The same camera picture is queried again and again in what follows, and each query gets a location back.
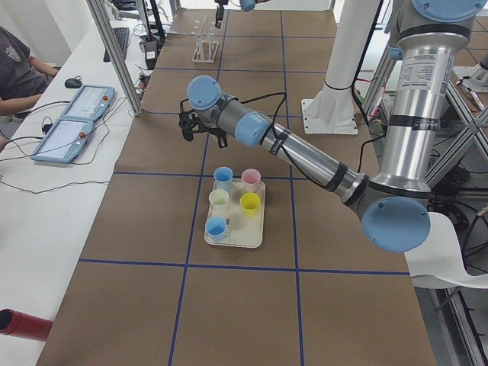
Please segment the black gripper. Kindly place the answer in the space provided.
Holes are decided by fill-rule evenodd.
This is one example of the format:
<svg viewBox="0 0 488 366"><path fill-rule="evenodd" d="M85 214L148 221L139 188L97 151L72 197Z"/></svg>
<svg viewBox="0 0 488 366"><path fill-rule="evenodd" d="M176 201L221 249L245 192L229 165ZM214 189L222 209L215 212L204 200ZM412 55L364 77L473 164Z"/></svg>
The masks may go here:
<svg viewBox="0 0 488 366"><path fill-rule="evenodd" d="M228 0L215 0L214 2L219 5L216 9L214 24L216 28L221 28L223 20L223 6L228 5Z"/></svg>
<svg viewBox="0 0 488 366"><path fill-rule="evenodd" d="M219 147L228 147L226 132L218 127L207 127L203 121L196 115L194 110L180 110L178 126L181 129L182 136L188 142L194 140L194 135L198 133L209 133L217 138Z"/></svg>

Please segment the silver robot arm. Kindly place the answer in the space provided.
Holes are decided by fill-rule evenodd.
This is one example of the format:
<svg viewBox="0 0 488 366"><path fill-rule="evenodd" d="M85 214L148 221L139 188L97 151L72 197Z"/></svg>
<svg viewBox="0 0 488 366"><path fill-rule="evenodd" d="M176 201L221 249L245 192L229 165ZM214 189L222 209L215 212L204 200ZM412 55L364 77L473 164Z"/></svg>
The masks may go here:
<svg viewBox="0 0 488 366"><path fill-rule="evenodd" d="M268 0L239 0L238 7L242 11L251 11L255 8L255 6L259 3L265 3ZM217 9L215 13L215 21L214 21L214 26L218 29L221 28L221 23L223 20L224 12L225 12L225 6L229 4L229 0L215 0L214 1L217 4Z"/></svg>
<svg viewBox="0 0 488 366"><path fill-rule="evenodd" d="M201 75L187 88L189 111L179 114L186 140L196 133L232 136L262 146L319 187L337 194L361 220L366 237L390 252L406 252L427 238L431 222L425 182L430 151L440 127L454 58L470 40L482 1L397 1L391 43L403 58L384 145L374 177L355 172L299 138L264 114L222 92L217 81Z"/></svg>

